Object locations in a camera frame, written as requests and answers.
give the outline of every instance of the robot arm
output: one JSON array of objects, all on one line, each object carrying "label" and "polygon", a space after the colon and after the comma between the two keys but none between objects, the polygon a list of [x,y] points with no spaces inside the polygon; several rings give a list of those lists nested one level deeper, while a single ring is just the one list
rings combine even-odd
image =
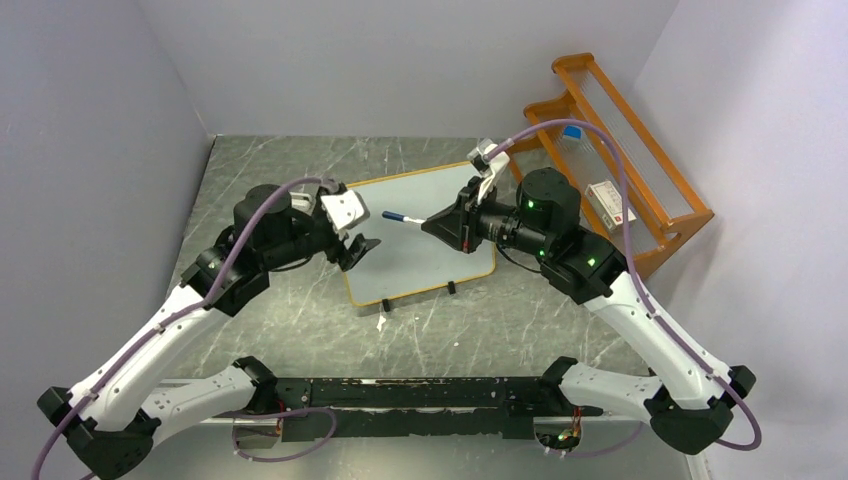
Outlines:
[{"label": "robot arm", "polygon": [[[39,398],[39,408],[54,425],[73,409],[83,408],[62,433],[99,478],[124,475],[156,445],[207,418],[230,411],[270,413],[269,409],[278,408],[277,378],[253,357],[236,360],[209,378],[151,394],[204,333],[220,328],[268,288],[269,272],[321,252],[342,270],[349,270],[379,243],[360,234],[345,245],[347,230],[365,221],[369,212],[359,195],[343,184],[337,192],[319,188],[315,201],[308,195],[286,194],[248,232],[245,248],[237,252],[211,305],[165,326],[174,312],[208,299],[235,240],[277,189],[262,185],[248,192],[234,208],[234,224],[197,257],[162,307],[109,361],[72,388],[53,387]],[[139,347],[139,340],[149,332],[156,335]],[[130,356],[116,373],[97,389],[95,385],[127,353]],[[94,400],[87,400],[95,390]]]},{"label": "robot arm", "polygon": [[[714,377],[744,398],[756,381],[751,371],[731,368],[711,355],[662,307],[649,312],[622,253],[579,225],[580,193],[559,171],[530,172],[516,191],[515,207],[498,203],[489,181],[492,172],[481,159],[492,149],[484,144],[471,152],[471,162],[483,178],[472,178],[456,202],[424,221],[421,229],[465,253],[488,240],[533,255],[554,288],[612,326],[656,373],[621,375],[561,357],[549,374],[559,380],[565,400],[650,424],[660,438],[684,453],[696,454],[717,441],[733,418],[735,402]],[[498,157],[506,154],[498,154],[493,164],[508,161],[495,163]],[[658,316],[709,368],[672,338]]]}]

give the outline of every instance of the tabletop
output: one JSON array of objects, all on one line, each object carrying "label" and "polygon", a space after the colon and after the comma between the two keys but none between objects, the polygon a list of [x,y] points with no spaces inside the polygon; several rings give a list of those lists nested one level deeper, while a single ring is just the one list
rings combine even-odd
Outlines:
[{"label": "tabletop", "polygon": [[[188,220],[172,285],[233,222],[252,187],[306,176],[353,183],[461,162],[480,139],[219,136]],[[525,172],[549,165],[544,152],[516,156]],[[499,187],[513,202],[508,173]],[[454,198],[446,198],[445,206]],[[535,265],[529,256],[516,260]],[[253,355],[280,377],[447,377],[540,375],[559,356],[643,375],[641,358],[610,327],[538,274],[499,257],[495,272],[379,306],[350,303],[341,271],[316,256],[271,276],[271,287],[202,339],[172,378],[212,375]],[[382,328],[377,325],[383,315]]]}]

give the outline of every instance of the orange wooden rack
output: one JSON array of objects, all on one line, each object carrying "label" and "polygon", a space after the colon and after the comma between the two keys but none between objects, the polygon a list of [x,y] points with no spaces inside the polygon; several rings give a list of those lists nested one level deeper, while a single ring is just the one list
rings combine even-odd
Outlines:
[{"label": "orange wooden rack", "polygon": [[[552,100],[528,105],[524,115],[531,124],[554,118],[587,121],[605,130],[613,138],[615,146],[622,152],[624,169],[629,179],[628,198],[635,210],[636,222],[639,222],[633,230],[641,232],[643,237],[637,246],[636,269],[643,278],[647,278],[714,214],[704,205],[591,54],[560,57],[551,68],[565,84],[565,92]],[[590,181],[603,180],[598,177],[599,162],[605,166],[601,173],[606,176],[604,179],[617,180],[618,168],[596,135],[589,134],[589,142],[584,142],[585,147],[575,152],[563,146],[562,132],[562,127],[540,130],[535,136],[517,142],[509,149],[509,153],[543,148],[554,166],[581,194]],[[581,173],[592,168],[595,168],[594,178],[591,178],[593,175]],[[510,169],[516,180],[520,181],[520,165],[513,161]],[[584,224],[587,223],[595,232],[612,240],[619,248],[623,246],[620,232],[616,232],[617,236],[604,228],[585,195],[581,211]]]}]

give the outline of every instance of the white wall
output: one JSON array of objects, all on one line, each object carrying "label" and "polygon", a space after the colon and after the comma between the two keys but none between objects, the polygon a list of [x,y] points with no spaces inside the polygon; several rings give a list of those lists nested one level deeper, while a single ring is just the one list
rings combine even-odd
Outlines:
[{"label": "white wall", "polygon": [[678,0],[141,0],[214,133],[508,136],[593,52],[629,90]]},{"label": "white wall", "polygon": [[[0,476],[162,301],[209,138],[133,0],[0,4]],[[42,478],[79,478],[64,440]]]},{"label": "white wall", "polygon": [[846,25],[839,1],[684,0],[633,90],[718,215],[651,286],[759,378],[763,446],[710,448],[717,480],[848,478]]}]

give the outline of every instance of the white box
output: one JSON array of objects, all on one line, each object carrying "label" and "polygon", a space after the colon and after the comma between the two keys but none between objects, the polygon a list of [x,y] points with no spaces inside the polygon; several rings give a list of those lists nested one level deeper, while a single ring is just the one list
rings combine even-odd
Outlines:
[{"label": "white box", "polygon": [[[586,199],[595,209],[595,213],[601,217],[604,226],[610,232],[615,232],[624,223],[621,211],[621,194],[616,190],[611,181],[606,180],[586,187]],[[636,219],[633,210],[627,209],[627,218],[630,222]]]}]

